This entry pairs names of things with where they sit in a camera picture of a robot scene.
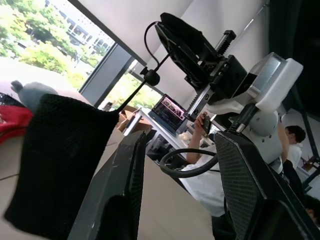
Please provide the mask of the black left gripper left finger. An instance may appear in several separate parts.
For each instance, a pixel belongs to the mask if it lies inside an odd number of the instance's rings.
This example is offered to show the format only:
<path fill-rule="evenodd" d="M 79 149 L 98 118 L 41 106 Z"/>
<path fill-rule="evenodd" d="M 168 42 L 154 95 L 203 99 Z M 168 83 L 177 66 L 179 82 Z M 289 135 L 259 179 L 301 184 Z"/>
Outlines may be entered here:
<path fill-rule="evenodd" d="M 125 136 L 93 177 L 67 240 L 137 240 L 146 134 Z"/>

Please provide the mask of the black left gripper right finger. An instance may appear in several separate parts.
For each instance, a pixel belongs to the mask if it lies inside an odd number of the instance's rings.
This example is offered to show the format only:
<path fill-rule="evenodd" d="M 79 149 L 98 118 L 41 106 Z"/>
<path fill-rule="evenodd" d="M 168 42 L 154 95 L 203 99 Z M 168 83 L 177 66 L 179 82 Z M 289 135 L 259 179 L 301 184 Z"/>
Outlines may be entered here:
<path fill-rule="evenodd" d="M 238 240 L 320 240 L 320 230 L 300 199 L 252 142 L 230 132 L 214 138 Z"/>

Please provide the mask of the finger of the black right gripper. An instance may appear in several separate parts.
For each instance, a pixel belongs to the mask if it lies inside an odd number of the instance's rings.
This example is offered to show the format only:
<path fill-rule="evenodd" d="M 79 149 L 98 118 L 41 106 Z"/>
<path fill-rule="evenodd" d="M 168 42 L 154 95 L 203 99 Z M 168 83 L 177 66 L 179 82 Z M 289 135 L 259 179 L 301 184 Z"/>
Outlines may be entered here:
<path fill-rule="evenodd" d="M 155 25 L 155 29 L 159 37 L 159 22 Z M 165 50 L 168 52 L 173 63 L 186 74 L 186 81 L 193 87 L 199 87 L 201 85 L 201 69 L 198 66 L 198 57 L 195 56 L 191 58 L 189 55 L 186 55 L 183 50 L 179 50 L 178 48 L 172 49 L 171 51 L 165 48 Z"/>
<path fill-rule="evenodd" d="M 179 49 L 191 58 L 197 56 L 202 61 L 217 59 L 217 51 L 201 31 L 170 13 L 160 15 L 159 38 L 168 51 Z"/>

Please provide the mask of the black smartphone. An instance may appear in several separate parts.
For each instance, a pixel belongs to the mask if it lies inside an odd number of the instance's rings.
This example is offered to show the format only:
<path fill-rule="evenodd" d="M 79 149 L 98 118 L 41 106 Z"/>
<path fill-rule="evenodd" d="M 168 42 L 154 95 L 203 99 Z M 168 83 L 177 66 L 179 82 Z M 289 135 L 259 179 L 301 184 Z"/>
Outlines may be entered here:
<path fill-rule="evenodd" d="M 207 135 L 210 134 L 211 126 L 212 126 L 211 118 L 208 115 L 205 115 L 205 117 L 203 119 L 203 125 L 202 125 L 202 128 L 203 128 L 205 134 L 207 134 Z"/>

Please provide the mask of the black mesh drawstring pouch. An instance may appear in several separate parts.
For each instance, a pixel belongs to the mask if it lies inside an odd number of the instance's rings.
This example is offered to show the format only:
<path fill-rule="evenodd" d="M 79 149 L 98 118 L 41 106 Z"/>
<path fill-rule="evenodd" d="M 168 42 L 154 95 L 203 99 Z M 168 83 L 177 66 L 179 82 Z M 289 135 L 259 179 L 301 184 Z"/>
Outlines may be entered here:
<path fill-rule="evenodd" d="M 24 135 L 4 219 L 28 234 L 67 240 L 121 111 L 43 95 Z"/>

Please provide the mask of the bystander hand holding phone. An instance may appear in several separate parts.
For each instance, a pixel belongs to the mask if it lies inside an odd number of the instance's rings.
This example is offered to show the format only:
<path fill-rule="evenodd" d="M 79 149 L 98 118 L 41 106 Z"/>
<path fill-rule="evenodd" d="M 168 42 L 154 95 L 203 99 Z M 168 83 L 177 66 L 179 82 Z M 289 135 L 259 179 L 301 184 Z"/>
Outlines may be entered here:
<path fill-rule="evenodd" d="M 207 117 L 208 113 L 203 112 L 201 113 L 197 119 L 194 121 L 194 133 L 197 135 L 205 135 L 206 131 L 203 128 L 204 120 Z"/>

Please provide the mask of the seated person in white shirt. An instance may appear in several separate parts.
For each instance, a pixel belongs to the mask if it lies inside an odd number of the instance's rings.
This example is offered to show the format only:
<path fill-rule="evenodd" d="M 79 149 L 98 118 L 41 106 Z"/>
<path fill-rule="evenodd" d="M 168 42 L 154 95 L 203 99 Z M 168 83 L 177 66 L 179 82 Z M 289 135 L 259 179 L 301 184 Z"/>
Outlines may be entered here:
<path fill-rule="evenodd" d="M 202 135 L 193 132 L 188 144 L 189 149 L 199 149 Z M 224 191 L 219 165 L 214 165 L 209 171 L 189 178 L 181 178 L 181 183 L 188 193 L 199 201 L 213 217 L 220 217 L 224 210 Z"/>

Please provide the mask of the brown cardboard box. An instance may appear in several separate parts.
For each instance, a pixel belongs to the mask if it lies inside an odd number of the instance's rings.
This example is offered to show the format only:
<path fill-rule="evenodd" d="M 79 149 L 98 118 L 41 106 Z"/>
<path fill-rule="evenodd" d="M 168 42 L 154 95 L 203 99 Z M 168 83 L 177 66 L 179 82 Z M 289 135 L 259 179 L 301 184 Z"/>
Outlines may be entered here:
<path fill-rule="evenodd" d="M 119 120 L 116 125 L 116 128 L 125 133 L 126 130 L 131 130 L 131 133 L 137 131 L 145 131 L 146 133 L 150 132 L 152 125 L 148 120 L 141 116 L 139 118 L 140 109 L 127 105 L 119 114 Z"/>

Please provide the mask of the dark-haired person in white top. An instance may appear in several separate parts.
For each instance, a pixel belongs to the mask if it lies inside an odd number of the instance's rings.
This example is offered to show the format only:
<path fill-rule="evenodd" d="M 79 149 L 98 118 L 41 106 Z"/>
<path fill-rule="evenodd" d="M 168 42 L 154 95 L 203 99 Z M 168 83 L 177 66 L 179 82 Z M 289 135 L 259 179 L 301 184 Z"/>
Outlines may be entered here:
<path fill-rule="evenodd" d="M 302 156 L 302 142 L 306 138 L 306 132 L 298 125 L 284 127 L 281 122 L 277 126 L 277 134 L 280 139 L 282 151 L 282 163 L 290 162 L 294 170 Z"/>

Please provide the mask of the open laptop computer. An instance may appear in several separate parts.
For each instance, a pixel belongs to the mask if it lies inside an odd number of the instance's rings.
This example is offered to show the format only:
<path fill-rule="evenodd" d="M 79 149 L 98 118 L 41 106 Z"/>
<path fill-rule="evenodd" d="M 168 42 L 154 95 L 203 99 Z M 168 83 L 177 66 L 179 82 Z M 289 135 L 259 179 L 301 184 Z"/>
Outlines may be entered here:
<path fill-rule="evenodd" d="M 185 109 L 174 99 L 164 94 L 148 115 L 176 137 L 178 129 L 186 122 Z"/>

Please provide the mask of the red fabric item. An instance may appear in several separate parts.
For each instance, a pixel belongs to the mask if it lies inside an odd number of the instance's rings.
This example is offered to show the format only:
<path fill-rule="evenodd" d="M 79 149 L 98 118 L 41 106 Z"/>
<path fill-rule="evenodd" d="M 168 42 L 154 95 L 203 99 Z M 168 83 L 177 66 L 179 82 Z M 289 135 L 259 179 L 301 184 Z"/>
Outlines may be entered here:
<path fill-rule="evenodd" d="M 0 145 L 25 135 L 32 117 L 33 113 L 26 107 L 0 105 Z"/>

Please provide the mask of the grey plush toy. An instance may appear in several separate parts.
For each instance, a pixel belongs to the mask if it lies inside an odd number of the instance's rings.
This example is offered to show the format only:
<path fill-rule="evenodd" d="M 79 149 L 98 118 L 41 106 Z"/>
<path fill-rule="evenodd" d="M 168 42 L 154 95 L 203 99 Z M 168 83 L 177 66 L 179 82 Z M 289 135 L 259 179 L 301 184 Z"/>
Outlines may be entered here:
<path fill-rule="evenodd" d="M 55 89 L 40 82 L 30 82 L 23 85 L 20 81 L 14 80 L 11 82 L 11 89 L 18 95 L 20 102 L 32 113 L 37 110 L 43 95 L 58 95 Z"/>

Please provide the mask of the white frame work table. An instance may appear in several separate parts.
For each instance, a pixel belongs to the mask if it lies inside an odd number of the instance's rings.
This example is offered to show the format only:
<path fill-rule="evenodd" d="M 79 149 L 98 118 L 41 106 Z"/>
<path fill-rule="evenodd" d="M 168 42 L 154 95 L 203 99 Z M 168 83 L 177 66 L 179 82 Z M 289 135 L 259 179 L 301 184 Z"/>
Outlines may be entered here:
<path fill-rule="evenodd" d="M 159 123 L 157 123 L 153 118 L 151 118 L 148 113 L 150 112 L 149 109 L 147 108 L 140 108 L 138 119 L 136 122 L 139 120 L 140 117 L 145 117 L 148 122 L 152 125 L 152 127 L 156 130 L 156 133 L 154 137 L 151 139 L 150 144 L 146 147 L 146 151 L 148 151 L 151 146 L 155 143 L 156 139 L 159 136 L 162 136 L 174 149 L 186 149 L 188 146 L 178 138 L 178 136 L 174 136 L 171 133 L 169 133 L 164 127 L 162 127 Z M 127 136 L 131 134 L 131 130 L 127 129 L 125 133 L 123 133 L 124 136 Z"/>

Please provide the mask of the grey window frame pillar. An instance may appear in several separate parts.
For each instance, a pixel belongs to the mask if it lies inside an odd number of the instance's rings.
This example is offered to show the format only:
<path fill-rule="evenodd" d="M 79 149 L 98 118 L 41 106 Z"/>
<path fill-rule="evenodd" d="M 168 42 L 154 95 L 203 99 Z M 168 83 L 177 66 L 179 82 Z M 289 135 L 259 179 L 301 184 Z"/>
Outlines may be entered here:
<path fill-rule="evenodd" d="M 94 107 L 99 107 L 120 78 L 132 72 L 139 62 L 119 44 L 114 44 L 98 63 L 79 93 Z"/>

